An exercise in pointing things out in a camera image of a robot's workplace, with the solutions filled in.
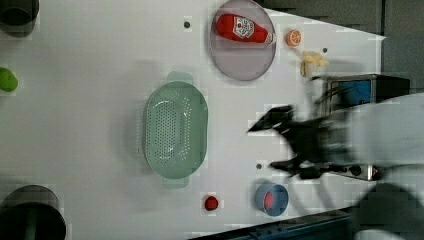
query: black cylinder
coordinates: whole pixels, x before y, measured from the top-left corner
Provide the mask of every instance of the black cylinder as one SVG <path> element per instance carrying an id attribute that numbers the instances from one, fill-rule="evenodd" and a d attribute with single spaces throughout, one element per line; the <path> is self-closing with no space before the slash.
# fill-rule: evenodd
<path id="1" fill-rule="evenodd" d="M 64 240 L 65 221 L 49 189 L 30 185 L 12 192 L 0 209 L 0 239 Z"/>
<path id="2" fill-rule="evenodd" d="M 0 27 L 13 37 L 26 37 L 34 30 L 38 0 L 0 0 Z"/>

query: ketchup bottle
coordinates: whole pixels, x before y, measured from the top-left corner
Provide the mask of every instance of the ketchup bottle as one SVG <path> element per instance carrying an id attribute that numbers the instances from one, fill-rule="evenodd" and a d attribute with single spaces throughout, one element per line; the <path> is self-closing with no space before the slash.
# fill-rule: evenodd
<path id="1" fill-rule="evenodd" d="M 236 14 L 221 15 L 216 23 L 216 31 L 221 37 L 233 41 L 265 44 L 276 42 L 274 33 L 270 33 L 254 21 Z"/>

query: red cap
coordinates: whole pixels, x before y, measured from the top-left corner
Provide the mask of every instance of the red cap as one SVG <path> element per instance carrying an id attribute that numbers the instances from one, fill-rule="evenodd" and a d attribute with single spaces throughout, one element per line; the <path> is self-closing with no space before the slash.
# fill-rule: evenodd
<path id="1" fill-rule="evenodd" d="M 214 196 L 209 196 L 205 201 L 205 209 L 213 211 L 218 208 L 218 199 Z"/>

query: white table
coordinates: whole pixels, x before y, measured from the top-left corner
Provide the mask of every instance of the white table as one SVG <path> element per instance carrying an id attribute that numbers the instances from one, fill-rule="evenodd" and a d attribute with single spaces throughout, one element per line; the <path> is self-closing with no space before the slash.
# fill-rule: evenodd
<path id="1" fill-rule="evenodd" d="M 0 97 L 2 197 L 26 184 L 49 187 L 68 240 L 185 239 L 350 206 L 372 183 L 294 179 L 285 184 L 290 204 L 282 216 L 255 209 L 255 184 L 285 179 L 256 163 L 290 153 L 279 137 L 246 130 L 272 104 L 309 106 L 300 59 L 281 40 L 258 80 L 239 82 L 216 69 L 208 31 L 222 3 L 43 0 L 28 39 L 0 35 L 0 66 L 20 81 L 14 94 Z M 330 73 L 379 72 L 381 37 L 268 12 L 280 37 L 290 28 L 303 32 L 300 50 L 328 48 Z M 177 190 L 164 189 L 137 151 L 144 102 L 172 70 L 193 74 L 210 116 L 206 160 Z M 208 192 L 221 201 L 212 215 L 201 208 Z"/>

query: green strainer basket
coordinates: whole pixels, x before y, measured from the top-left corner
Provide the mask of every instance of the green strainer basket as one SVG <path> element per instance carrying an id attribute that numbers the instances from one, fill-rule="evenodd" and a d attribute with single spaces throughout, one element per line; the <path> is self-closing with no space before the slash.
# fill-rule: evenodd
<path id="1" fill-rule="evenodd" d="M 144 153 L 161 176 L 183 179 L 205 158 L 208 107 L 202 93 L 187 83 L 191 75 L 172 72 L 168 80 L 146 105 Z"/>

